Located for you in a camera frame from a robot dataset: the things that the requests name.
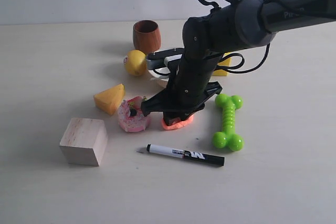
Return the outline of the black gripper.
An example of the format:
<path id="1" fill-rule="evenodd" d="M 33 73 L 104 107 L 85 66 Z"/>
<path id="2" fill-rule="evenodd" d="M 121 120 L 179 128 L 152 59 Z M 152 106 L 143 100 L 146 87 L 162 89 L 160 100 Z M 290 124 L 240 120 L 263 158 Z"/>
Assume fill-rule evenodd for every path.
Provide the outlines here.
<path id="1" fill-rule="evenodd" d="M 184 53 L 166 88 L 142 102 L 142 113 L 162 112 L 167 126 L 192 123 L 195 112 L 202 110 L 208 99 L 222 91 L 217 81 L 210 82 L 222 56 L 212 54 L 204 59 L 192 59 Z"/>

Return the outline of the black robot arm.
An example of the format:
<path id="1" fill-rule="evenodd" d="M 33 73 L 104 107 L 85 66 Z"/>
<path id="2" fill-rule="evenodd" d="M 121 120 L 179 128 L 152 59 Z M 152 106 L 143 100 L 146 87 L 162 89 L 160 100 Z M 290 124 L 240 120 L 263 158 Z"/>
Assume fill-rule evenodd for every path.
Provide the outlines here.
<path id="1" fill-rule="evenodd" d="M 224 54 L 269 47 L 276 33 L 335 21 L 335 0 L 198 0 L 208 15 L 190 17 L 179 60 L 165 89 L 142 102 L 143 115 L 162 112 L 166 125 L 186 121 L 222 87 L 210 77 Z"/>

